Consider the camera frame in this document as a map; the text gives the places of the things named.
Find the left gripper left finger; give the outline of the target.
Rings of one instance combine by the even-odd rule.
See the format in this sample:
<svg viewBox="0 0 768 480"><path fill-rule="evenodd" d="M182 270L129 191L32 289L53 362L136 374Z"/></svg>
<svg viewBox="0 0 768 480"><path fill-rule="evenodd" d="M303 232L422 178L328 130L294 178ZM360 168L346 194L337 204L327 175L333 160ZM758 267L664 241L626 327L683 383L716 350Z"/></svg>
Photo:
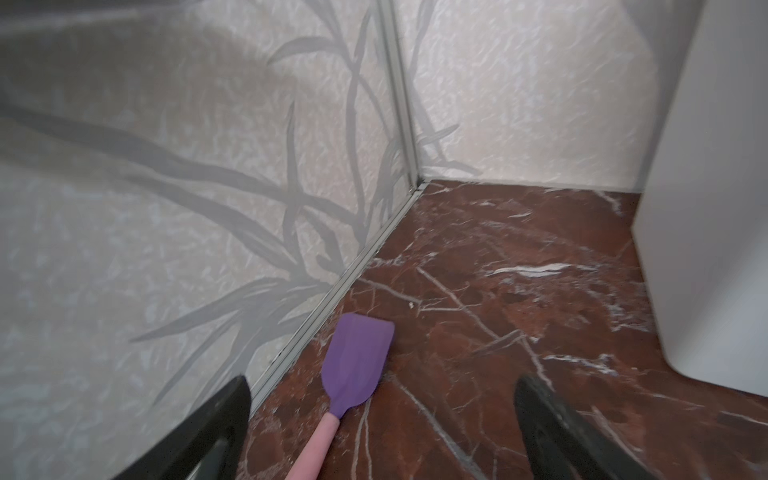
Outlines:
<svg viewBox="0 0 768 480"><path fill-rule="evenodd" d="M116 477L233 479L250 412L250 387L237 376Z"/></svg>

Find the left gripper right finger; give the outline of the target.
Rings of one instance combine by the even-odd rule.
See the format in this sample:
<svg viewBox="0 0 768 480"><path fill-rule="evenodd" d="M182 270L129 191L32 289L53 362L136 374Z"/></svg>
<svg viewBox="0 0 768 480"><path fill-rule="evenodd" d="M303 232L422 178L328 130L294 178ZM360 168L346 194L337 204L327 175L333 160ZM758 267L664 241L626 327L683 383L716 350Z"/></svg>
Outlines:
<svg viewBox="0 0 768 480"><path fill-rule="evenodd" d="M654 477L538 378L517 380L514 408L536 479Z"/></svg>

